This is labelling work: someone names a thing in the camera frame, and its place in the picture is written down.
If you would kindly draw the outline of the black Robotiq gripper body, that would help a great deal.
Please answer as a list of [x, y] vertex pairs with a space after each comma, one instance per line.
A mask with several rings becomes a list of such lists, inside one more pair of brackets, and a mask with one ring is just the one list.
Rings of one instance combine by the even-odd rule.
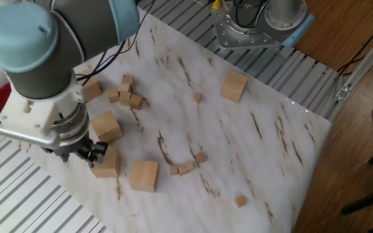
[[59, 147], [55, 150], [42, 147], [42, 150], [45, 153], [53, 153], [58, 157], [60, 157], [60, 155], [63, 153], [68, 153], [69, 155], [71, 153], [74, 153], [80, 159], [87, 161], [92, 144], [93, 141], [89, 138], [88, 135], [85, 135], [83, 138], [81, 138], [78, 142], [74, 144]]

